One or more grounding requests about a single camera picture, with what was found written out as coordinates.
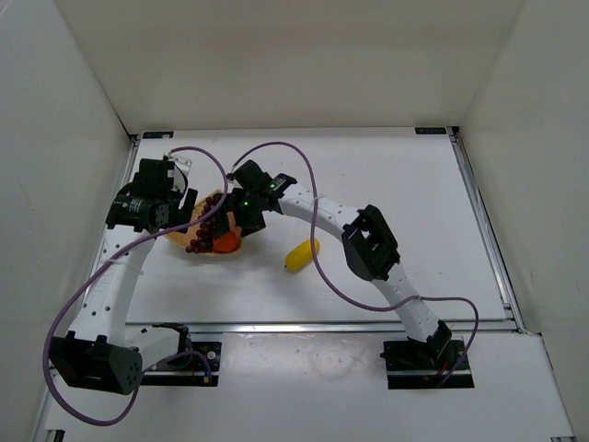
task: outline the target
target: white surface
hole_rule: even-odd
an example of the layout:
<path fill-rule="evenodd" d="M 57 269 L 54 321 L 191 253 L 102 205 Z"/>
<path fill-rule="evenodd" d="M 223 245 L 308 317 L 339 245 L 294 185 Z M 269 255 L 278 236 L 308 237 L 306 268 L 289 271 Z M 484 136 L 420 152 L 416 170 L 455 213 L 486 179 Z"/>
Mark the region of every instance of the white surface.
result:
<path fill-rule="evenodd" d="M 456 159 L 446 135 L 416 135 L 411 128 L 176 132 L 171 139 L 143 140 L 142 157 L 198 145 L 230 169 L 247 149 L 274 139 L 302 148 L 313 165 L 318 191 L 350 206 L 380 208 L 399 243 L 401 260 L 424 296 L 470 297 L 483 319 L 503 319 L 502 301 L 483 248 Z M 205 157 L 193 159 L 189 181 L 204 197 L 222 188 L 219 172 Z M 256 152 L 253 159 L 272 176 L 280 172 L 307 187 L 302 159 L 286 147 Z M 283 268 L 286 255 L 309 235 L 309 224 L 266 215 L 267 228 L 244 241 L 228 257 L 187 254 L 166 238 L 156 241 L 145 261 L 129 321 L 323 321 L 396 320 L 350 306 L 334 295 L 312 265 L 301 273 Z M 343 248 L 319 231 L 319 259 L 335 284 L 349 296 L 377 306 L 385 299 L 347 267 Z M 437 303 L 442 319 L 471 320 L 462 303 Z"/>
<path fill-rule="evenodd" d="M 540 338 L 482 334 L 470 356 L 475 389 L 387 390 L 385 335 L 225 335 L 219 387 L 143 387 L 111 428 L 53 405 L 46 427 L 66 441 L 549 442 L 571 436 Z M 65 391 L 97 418 L 128 397 Z"/>
<path fill-rule="evenodd" d="M 456 124 L 523 0 L 59 0 L 127 128 Z"/>
<path fill-rule="evenodd" d="M 42 341 L 87 276 L 128 152 L 52 2 L 0 13 L 0 134 L 0 440 L 20 441 L 43 392 Z"/>
<path fill-rule="evenodd" d="M 589 4 L 527 2 L 463 124 L 526 326 L 589 440 Z"/>

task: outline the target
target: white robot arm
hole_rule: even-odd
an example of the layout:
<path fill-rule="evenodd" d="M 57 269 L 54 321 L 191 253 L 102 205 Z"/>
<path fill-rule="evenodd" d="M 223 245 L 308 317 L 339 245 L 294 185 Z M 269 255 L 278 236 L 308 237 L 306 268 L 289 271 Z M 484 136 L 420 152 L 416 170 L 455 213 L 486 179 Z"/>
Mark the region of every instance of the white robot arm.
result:
<path fill-rule="evenodd" d="M 298 183 L 285 189 L 283 197 L 278 201 L 283 215 L 309 223 L 313 214 L 313 203 L 312 193 Z M 357 217 L 358 209 L 334 203 L 328 198 L 318 199 L 317 227 L 339 240 L 342 240 L 344 227 L 352 225 Z M 392 266 L 387 280 L 373 279 L 370 283 L 383 294 L 391 306 L 407 297 L 419 295 L 407 279 L 400 262 Z M 395 311 L 403 322 L 407 335 L 415 341 L 425 343 L 438 328 L 439 319 L 419 299 L 412 300 Z"/>

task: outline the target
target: white table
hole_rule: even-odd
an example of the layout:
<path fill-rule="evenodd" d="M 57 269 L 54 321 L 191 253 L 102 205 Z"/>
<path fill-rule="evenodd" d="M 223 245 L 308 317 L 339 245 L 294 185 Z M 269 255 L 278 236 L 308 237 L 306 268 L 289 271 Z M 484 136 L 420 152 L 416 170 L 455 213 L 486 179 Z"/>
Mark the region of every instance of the white table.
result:
<path fill-rule="evenodd" d="M 230 169 L 247 149 L 283 140 L 303 149 L 318 190 L 334 201 L 380 208 L 398 239 L 401 260 L 416 288 L 428 297 L 469 297 L 483 320 L 505 318 L 501 295 L 447 135 L 417 135 L 412 128 L 180 131 L 169 139 L 144 139 L 134 166 L 144 157 L 197 145 Z M 194 160 L 189 176 L 202 196 L 222 187 L 210 160 Z M 284 172 L 308 185 L 301 158 L 286 147 L 266 147 L 252 156 L 272 176 Z M 178 322 L 324 322 L 398 320 L 346 304 L 318 277 L 313 265 L 298 274 L 283 268 L 286 254 L 308 238 L 307 223 L 266 215 L 267 228 L 245 239 L 232 256 L 188 255 L 161 238 L 147 258 L 128 320 Z M 348 269 L 341 244 L 318 232 L 319 259 L 339 288 L 355 299 L 384 306 L 375 289 Z M 461 303 L 436 303 L 445 320 L 471 320 Z"/>

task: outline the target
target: wire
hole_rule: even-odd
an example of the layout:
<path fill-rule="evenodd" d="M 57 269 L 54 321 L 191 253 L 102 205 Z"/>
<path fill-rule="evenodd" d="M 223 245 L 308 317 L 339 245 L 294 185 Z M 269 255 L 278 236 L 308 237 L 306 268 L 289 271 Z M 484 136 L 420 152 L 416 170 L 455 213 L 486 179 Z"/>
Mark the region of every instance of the wire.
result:
<path fill-rule="evenodd" d="M 475 324 L 474 324 L 474 327 L 472 329 L 472 333 L 470 334 L 470 338 L 468 339 L 468 342 L 465 345 L 464 353 L 456 360 L 455 364 L 452 366 L 452 368 L 450 368 L 450 370 L 448 371 L 448 373 L 446 373 L 446 375 L 444 376 L 444 378 L 442 379 L 442 381 L 438 385 L 438 388 L 442 387 L 446 383 L 446 381 L 450 378 L 450 376 L 452 376 L 452 373 L 454 373 L 454 371 L 467 358 L 468 349 L 472 345 L 472 343 L 473 343 L 473 341 L 475 339 L 475 335 L 477 334 L 477 330 L 479 329 L 479 311 L 477 310 L 477 306 L 475 306 L 475 304 L 470 299 L 465 298 L 465 297 L 421 297 L 421 296 L 414 295 L 414 296 L 406 297 L 406 298 L 400 300 L 397 304 L 395 304 L 393 306 L 388 306 L 388 307 L 375 307 L 375 306 L 369 306 L 367 304 L 363 304 L 361 302 L 358 302 L 355 299 L 352 299 L 352 298 L 348 297 L 345 293 L 341 292 L 340 289 L 337 286 L 335 286 L 330 281 L 330 279 L 328 278 L 328 276 L 325 274 L 325 272 L 321 268 L 321 264 L 319 263 L 319 259 L 318 259 L 318 256 L 317 256 L 317 250 L 315 248 L 315 228 L 317 226 L 317 217 L 318 217 L 318 208 L 319 208 L 319 201 L 318 201 L 319 196 L 318 196 L 318 191 L 317 191 L 317 183 L 315 181 L 315 173 L 313 172 L 313 168 L 311 166 L 311 163 L 310 163 L 308 157 L 305 155 L 305 153 L 300 148 L 298 148 L 295 145 L 292 145 L 290 143 L 286 143 L 284 141 L 270 141 L 268 143 L 262 143 L 261 145 L 256 145 L 255 147 L 252 147 L 249 151 L 247 151 L 245 154 L 243 154 L 241 157 L 239 157 L 239 159 L 233 164 L 232 170 L 235 169 L 236 166 L 237 166 L 237 164 L 239 164 L 245 157 L 249 156 L 250 154 L 252 154 L 253 152 L 255 152 L 255 151 L 259 150 L 259 149 L 262 149 L 263 147 L 267 147 L 267 146 L 270 146 L 270 145 L 283 145 L 285 147 L 289 147 L 289 148 L 293 149 L 298 155 L 300 155 L 301 158 L 303 159 L 303 161 L 305 161 L 306 168 L 307 168 L 307 170 L 309 172 L 309 178 L 311 180 L 311 191 L 313 192 L 313 214 L 311 215 L 311 234 L 310 234 L 311 254 L 313 256 L 313 263 L 315 264 L 315 267 L 317 268 L 317 271 L 319 273 L 319 276 L 321 276 L 321 279 L 323 279 L 323 281 L 325 282 L 325 284 L 338 297 L 340 297 L 344 301 L 352 304 L 353 306 L 356 306 L 357 308 L 362 308 L 364 310 L 369 310 L 369 311 L 382 311 L 382 312 L 396 310 L 397 308 L 403 307 L 408 302 L 410 302 L 412 300 L 417 300 L 417 299 L 423 299 L 425 301 L 432 301 L 432 302 L 439 302 L 439 301 L 459 301 L 459 302 L 466 302 L 466 303 L 468 303 L 472 307 L 472 309 L 473 309 L 473 311 L 475 313 Z"/>
<path fill-rule="evenodd" d="M 94 272 L 94 274 L 92 274 L 92 276 L 90 276 L 88 278 L 88 280 L 85 283 L 83 283 L 80 288 L 78 288 L 78 290 L 72 295 L 72 297 L 70 297 L 67 300 L 67 302 L 64 304 L 62 309 L 59 311 L 59 313 L 57 314 L 57 316 L 53 320 L 51 327 L 47 331 L 47 337 L 45 338 L 45 344 L 43 345 L 42 368 L 43 368 L 43 377 L 45 378 L 45 382 L 47 383 L 47 387 L 49 389 L 49 392 L 52 394 L 55 401 L 57 403 L 59 403 L 60 406 L 66 412 L 70 413 L 73 417 L 75 417 L 76 419 L 79 419 L 80 421 L 82 421 L 86 424 L 96 425 L 96 426 L 110 426 L 110 425 L 115 425 L 118 422 L 120 422 L 121 420 L 123 420 L 125 418 L 125 416 L 129 413 L 131 408 L 133 407 L 135 399 L 137 398 L 137 392 L 139 391 L 139 387 L 137 387 L 137 389 L 133 392 L 133 396 L 131 397 L 131 400 L 129 401 L 129 404 L 127 405 L 127 407 L 122 411 L 122 413 L 119 416 L 115 417 L 114 419 L 110 419 L 108 421 L 101 421 L 99 419 L 94 419 L 92 417 L 86 416 L 85 414 L 82 414 L 81 412 L 76 410 L 74 407 L 72 407 L 64 399 L 64 397 L 60 394 L 59 390 L 55 386 L 55 382 L 53 381 L 52 373 L 49 368 L 49 361 L 50 361 L 49 354 L 50 354 L 50 350 L 51 350 L 52 337 L 55 334 L 55 331 L 57 330 L 57 327 L 59 326 L 60 322 L 64 319 L 64 316 L 66 315 L 67 311 L 86 292 L 86 290 L 91 285 L 93 285 L 99 279 L 99 277 L 102 276 L 102 274 L 104 274 L 111 267 L 111 265 L 113 264 L 113 261 L 111 261 L 111 260 L 115 260 L 115 261 L 118 260 L 127 251 L 129 251 L 132 248 L 134 248 L 140 244 L 143 244 L 144 242 L 147 242 L 151 239 L 155 240 L 156 238 L 167 235 L 168 233 L 176 232 L 176 231 L 182 230 L 184 228 L 190 228 L 192 226 L 196 226 L 197 224 L 200 224 L 203 221 L 206 221 L 211 216 L 213 216 L 214 213 L 223 205 L 223 202 L 225 201 L 225 198 L 227 197 L 227 192 L 228 192 L 228 188 L 229 188 L 229 181 L 227 180 L 227 177 L 225 175 L 225 170 L 223 169 L 223 166 L 221 165 L 219 160 L 217 158 L 215 158 L 213 156 L 213 154 L 209 153 L 208 151 L 206 151 L 200 147 L 193 147 L 193 146 L 176 147 L 175 149 L 170 150 L 170 154 L 185 151 L 185 150 L 190 150 L 190 151 L 200 152 L 202 154 L 205 154 L 219 168 L 219 171 L 221 172 L 221 176 L 223 177 L 223 183 L 224 183 L 223 195 L 221 196 L 221 200 L 219 201 L 219 203 L 216 204 L 214 206 L 214 208 L 209 213 L 201 216 L 199 219 L 197 219 L 195 221 L 191 221 L 189 223 L 186 223 L 186 224 L 183 224 L 180 226 L 165 228 L 165 229 L 160 230 L 152 235 L 149 235 L 149 236 L 146 236 L 143 238 L 139 238 L 133 242 L 130 242 L 126 246 L 120 248 L 117 252 L 115 252 L 110 257 L 109 261 L 104 262 Z M 167 361 L 167 360 L 169 361 L 169 360 L 175 359 L 176 357 L 181 357 L 181 356 L 188 355 L 188 354 L 189 353 L 185 352 L 184 354 L 180 353 L 177 355 L 172 355 L 170 359 L 166 358 L 163 361 Z M 206 358 L 204 358 L 203 360 L 204 360 L 204 364 L 207 367 L 207 369 L 209 371 L 209 375 L 210 375 L 211 369 L 208 366 L 208 362 L 206 361 Z"/>

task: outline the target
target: aluminum frame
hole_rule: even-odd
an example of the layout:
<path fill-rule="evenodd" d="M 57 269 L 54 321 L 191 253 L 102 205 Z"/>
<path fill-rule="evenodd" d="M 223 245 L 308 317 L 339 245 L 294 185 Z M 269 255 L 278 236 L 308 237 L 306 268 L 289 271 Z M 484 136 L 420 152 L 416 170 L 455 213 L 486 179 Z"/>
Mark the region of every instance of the aluminum frame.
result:
<path fill-rule="evenodd" d="M 454 155 L 456 156 L 458 168 L 462 175 L 462 181 L 467 189 L 472 211 L 477 220 L 477 225 L 479 226 L 480 236 L 485 246 L 487 257 L 489 258 L 489 264 L 491 265 L 491 269 L 495 275 L 495 281 L 497 282 L 499 292 L 501 293 L 503 304 L 512 311 L 517 330 L 519 332 L 525 332 L 524 319 L 522 318 L 522 314 L 517 305 L 514 288 L 509 279 L 509 274 L 507 273 L 507 268 L 505 267 L 505 262 L 503 261 L 497 238 L 495 238 L 489 214 L 485 208 L 485 203 L 482 200 L 479 186 L 475 180 L 464 142 L 462 141 L 459 130 L 456 128 L 448 127 L 447 131 L 450 137 L 450 143 L 454 148 Z"/>

